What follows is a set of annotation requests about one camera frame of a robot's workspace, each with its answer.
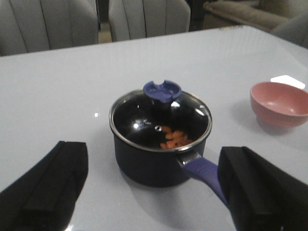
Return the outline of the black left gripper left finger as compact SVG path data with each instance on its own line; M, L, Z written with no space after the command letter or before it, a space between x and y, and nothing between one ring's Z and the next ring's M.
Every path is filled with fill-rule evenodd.
M64 231L88 176L84 142L58 142L0 193L2 231Z

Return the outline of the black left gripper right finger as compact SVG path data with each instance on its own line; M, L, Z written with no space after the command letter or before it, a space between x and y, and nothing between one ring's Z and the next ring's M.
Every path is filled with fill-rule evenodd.
M238 231L306 231L308 186L247 147L223 147L218 180Z

